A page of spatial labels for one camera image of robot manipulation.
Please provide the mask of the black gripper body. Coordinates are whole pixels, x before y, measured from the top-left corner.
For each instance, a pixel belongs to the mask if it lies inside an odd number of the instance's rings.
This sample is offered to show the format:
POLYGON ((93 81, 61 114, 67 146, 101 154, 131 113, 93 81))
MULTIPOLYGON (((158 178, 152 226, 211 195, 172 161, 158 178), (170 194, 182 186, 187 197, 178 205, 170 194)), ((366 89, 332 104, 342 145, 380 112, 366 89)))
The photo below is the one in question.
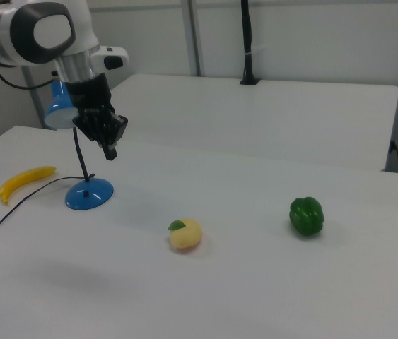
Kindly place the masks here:
POLYGON ((117 115, 111 103, 107 77, 101 73, 83 82, 67 83, 71 101, 78 109, 75 125, 91 140, 100 145, 115 145, 122 137, 128 120, 117 115))

